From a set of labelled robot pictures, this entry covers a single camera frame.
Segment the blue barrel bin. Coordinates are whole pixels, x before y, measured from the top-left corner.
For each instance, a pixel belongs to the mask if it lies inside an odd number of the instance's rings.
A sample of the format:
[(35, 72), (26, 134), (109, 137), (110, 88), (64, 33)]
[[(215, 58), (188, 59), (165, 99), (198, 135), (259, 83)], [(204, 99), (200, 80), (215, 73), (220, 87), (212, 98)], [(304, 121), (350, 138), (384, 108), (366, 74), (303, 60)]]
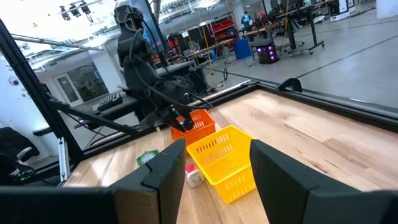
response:
[(243, 60), (252, 56), (252, 50), (247, 39), (234, 41), (234, 54), (237, 60)]

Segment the black frame clamp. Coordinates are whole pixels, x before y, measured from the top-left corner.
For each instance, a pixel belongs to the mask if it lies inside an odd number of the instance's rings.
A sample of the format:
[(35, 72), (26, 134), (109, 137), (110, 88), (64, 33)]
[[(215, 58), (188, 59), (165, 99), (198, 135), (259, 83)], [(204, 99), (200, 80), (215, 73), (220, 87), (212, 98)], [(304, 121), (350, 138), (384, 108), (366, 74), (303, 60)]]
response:
[(288, 78), (281, 84), (279, 84), (276, 89), (278, 91), (286, 91), (287, 89), (291, 89), (292, 91), (302, 92), (302, 85), (299, 79), (297, 78)]

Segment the red storage bins shelf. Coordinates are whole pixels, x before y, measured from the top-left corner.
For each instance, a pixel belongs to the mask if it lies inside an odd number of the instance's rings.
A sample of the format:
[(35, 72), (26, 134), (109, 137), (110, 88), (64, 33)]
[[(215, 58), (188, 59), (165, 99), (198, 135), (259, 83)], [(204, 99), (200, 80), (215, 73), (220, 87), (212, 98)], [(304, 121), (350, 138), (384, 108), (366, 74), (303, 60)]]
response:
[(231, 19), (216, 21), (211, 26), (211, 30), (216, 41), (228, 39), (228, 31), (232, 28), (234, 28), (234, 22)]

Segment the silver aluminium strut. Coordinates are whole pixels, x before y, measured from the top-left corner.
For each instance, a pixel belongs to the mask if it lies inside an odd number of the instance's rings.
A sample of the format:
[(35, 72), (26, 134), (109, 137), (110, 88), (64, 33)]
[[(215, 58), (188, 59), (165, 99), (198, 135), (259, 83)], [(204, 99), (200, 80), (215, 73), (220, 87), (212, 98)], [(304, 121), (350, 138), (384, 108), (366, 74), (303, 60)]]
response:
[(58, 139), (58, 161), (60, 169), (60, 181), (64, 183), (70, 176), (70, 158), (68, 155), (68, 144), (64, 137)]

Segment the black standing desk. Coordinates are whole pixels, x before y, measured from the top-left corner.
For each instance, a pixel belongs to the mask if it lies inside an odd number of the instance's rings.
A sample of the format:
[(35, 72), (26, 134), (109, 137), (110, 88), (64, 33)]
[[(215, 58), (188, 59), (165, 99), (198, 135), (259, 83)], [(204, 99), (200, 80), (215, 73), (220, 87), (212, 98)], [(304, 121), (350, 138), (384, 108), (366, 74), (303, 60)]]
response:
[[(290, 10), (289, 6), (287, 6), (286, 10), (284, 13), (281, 15), (277, 16), (278, 19), (285, 19), (285, 26), (286, 26), (286, 31), (288, 33), (289, 37), (289, 46), (290, 50), (287, 51), (287, 54), (290, 58), (293, 57), (294, 53), (297, 52), (304, 52), (308, 51), (310, 55), (313, 54), (313, 50), (317, 47), (322, 47), (323, 49), (325, 48), (325, 42), (318, 41), (317, 39), (317, 34), (315, 31), (315, 22), (314, 22), (314, 16), (313, 16), (313, 11), (315, 10), (316, 7), (321, 6), (322, 3), (317, 3), (317, 4), (309, 4), (307, 6), (302, 6), (299, 8), (296, 8), (294, 10)], [(297, 47), (295, 37), (294, 37), (294, 30), (293, 30), (293, 23), (292, 23), (292, 18), (293, 17), (299, 17), (301, 15), (306, 16), (307, 21), (309, 21), (310, 27), (311, 27), (311, 32), (312, 32), (312, 39), (313, 39), (313, 46), (312, 47), (307, 47), (307, 48), (300, 48)]]

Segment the black keyboard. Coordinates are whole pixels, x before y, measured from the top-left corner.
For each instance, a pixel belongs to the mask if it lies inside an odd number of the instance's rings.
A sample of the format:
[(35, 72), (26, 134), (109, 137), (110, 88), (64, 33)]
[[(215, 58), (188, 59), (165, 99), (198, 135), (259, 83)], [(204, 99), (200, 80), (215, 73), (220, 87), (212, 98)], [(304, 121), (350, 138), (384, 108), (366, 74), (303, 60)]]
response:
[(123, 102), (123, 98), (119, 92), (110, 93), (108, 96), (100, 99), (99, 103), (92, 107), (93, 110), (104, 111), (110, 109)]

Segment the black office chair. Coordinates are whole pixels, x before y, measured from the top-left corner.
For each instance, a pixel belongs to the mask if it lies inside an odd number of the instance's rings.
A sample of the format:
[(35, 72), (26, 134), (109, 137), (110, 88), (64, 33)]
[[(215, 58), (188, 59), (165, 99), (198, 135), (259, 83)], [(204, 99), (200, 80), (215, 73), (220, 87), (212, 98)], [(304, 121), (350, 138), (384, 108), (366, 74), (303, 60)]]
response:
[(0, 185), (18, 185), (34, 175), (35, 169), (24, 163), (39, 154), (28, 138), (10, 127), (0, 128)]

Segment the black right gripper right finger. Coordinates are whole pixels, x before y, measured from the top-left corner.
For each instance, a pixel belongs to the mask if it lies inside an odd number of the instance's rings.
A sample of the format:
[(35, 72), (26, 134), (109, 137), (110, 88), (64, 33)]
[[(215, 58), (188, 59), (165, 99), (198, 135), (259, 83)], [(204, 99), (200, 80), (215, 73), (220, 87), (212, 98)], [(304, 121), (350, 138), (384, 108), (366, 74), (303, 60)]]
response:
[(258, 139), (251, 141), (249, 157), (269, 223), (303, 224), (308, 195), (321, 186), (308, 167)]

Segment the orange plastic basket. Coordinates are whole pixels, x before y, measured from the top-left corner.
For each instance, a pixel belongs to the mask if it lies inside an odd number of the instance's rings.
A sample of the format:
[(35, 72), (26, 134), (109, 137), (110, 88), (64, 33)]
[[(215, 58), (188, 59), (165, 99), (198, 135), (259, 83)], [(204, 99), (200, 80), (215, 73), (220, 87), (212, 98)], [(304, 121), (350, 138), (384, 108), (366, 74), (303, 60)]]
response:
[(189, 146), (216, 131), (215, 120), (207, 110), (192, 111), (190, 116), (193, 120), (193, 128), (191, 130), (183, 133), (174, 127), (170, 128), (173, 141), (184, 139), (186, 140), (186, 145)]

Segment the black computer tower purple lights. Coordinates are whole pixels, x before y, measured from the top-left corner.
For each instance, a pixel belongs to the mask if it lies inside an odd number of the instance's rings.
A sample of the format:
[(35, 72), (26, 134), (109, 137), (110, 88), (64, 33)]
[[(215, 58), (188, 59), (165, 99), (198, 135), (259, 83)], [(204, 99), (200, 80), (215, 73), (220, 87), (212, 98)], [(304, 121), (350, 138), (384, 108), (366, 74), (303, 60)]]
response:
[(273, 42), (256, 46), (256, 52), (260, 64), (272, 64), (279, 60), (277, 49)]

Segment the green white small item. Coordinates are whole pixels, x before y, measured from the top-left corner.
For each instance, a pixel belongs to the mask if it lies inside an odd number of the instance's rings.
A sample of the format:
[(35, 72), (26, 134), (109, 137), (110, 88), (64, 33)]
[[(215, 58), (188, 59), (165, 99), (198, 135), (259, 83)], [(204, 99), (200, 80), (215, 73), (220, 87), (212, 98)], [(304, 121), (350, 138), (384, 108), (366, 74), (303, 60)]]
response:
[(158, 150), (153, 150), (153, 151), (145, 151), (142, 155), (137, 157), (136, 162), (138, 166), (142, 166), (148, 161), (150, 161), (152, 158), (154, 158), (156, 155), (159, 154)]

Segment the yellow plastic basket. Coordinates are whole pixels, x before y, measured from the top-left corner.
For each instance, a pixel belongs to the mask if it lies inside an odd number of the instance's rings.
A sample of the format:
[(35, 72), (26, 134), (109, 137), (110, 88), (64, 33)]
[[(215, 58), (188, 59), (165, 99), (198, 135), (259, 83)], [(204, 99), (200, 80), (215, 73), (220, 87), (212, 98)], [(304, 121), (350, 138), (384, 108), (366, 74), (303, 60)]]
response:
[(224, 203), (256, 188), (249, 151), (254, 139), (229, 125), (187, 146), (187, 152)]

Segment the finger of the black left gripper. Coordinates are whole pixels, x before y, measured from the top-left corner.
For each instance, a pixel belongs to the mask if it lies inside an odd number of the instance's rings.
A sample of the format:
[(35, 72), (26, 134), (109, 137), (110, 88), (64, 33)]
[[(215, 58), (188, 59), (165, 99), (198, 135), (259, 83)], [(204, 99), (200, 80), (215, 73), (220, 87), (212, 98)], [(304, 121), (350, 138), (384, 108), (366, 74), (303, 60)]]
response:
[(164, 117), (158, 110), (149, 113), (142, 121), (139, 123), (139, 128), (155, 128), (160, 126), (164, 122)]
[(179, 131), (189, 131), (194, 127), (190, 110), (187, 108), (167, 107), (165, 122)]

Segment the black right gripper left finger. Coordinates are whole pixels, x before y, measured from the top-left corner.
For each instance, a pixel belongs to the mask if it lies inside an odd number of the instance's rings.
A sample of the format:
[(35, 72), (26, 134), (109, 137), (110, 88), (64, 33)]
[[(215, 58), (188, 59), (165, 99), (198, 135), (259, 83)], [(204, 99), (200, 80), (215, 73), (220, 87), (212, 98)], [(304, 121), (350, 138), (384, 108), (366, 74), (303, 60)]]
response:
[(177, 140), (112, 184), (118, 224), (176, 224), (185, 181), (185, 140)]

